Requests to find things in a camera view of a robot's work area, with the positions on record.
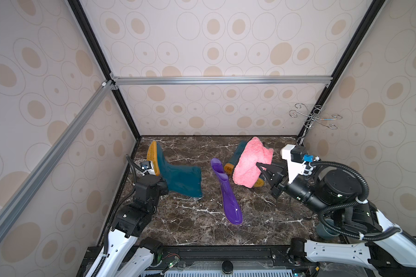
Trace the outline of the pink microfiber cloth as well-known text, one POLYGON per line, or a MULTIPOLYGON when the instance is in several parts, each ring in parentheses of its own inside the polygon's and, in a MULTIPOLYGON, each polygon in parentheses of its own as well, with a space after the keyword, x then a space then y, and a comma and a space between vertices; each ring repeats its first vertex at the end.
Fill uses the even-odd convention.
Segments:
POLYGON ((256 163, 270 165, 274 149, 266 148, 258 137, 247 142, 238 164, 233 171, 233 182, 246 188, 252 188, 261 174, 256 163))

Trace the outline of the purple rubber boot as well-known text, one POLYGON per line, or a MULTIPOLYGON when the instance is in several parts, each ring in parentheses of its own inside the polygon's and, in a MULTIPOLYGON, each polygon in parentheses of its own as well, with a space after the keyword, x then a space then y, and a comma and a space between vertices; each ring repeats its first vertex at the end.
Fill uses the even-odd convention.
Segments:
POLYGON ((217 158, 213 158, 210 164, 220 183, 225 217, 231 224, 241 225, 243 223, 242 210, 231 188, 229 176, 224 171, 222 162, 217 158))

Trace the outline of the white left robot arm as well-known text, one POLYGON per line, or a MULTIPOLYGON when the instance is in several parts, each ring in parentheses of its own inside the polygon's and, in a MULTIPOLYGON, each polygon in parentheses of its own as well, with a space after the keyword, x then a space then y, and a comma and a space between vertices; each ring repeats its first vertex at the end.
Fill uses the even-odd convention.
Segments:
POLYGON ((104 245, 92 264, 88 277, 120 277, 124 258, 135 245, 157 211, 159 199, 169 192, 164 179, 145 175, 135 183, 133 201, 115 215, 104 235, 104 245))

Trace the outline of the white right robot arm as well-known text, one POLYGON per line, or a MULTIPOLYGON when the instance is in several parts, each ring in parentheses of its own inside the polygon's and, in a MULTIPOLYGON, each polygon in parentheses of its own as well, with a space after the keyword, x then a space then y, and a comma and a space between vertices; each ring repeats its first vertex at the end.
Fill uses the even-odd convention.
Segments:
POLYGON ((294 238, 288 251, 299 261, 356 265, 383 277, 416 277, 416 237, 391 222, 369 201, 369 184, 356 169, 286 145, 284 163, 257 163, 273 197, 289 195, 308 208, 326 230, 348 244, 294 238))

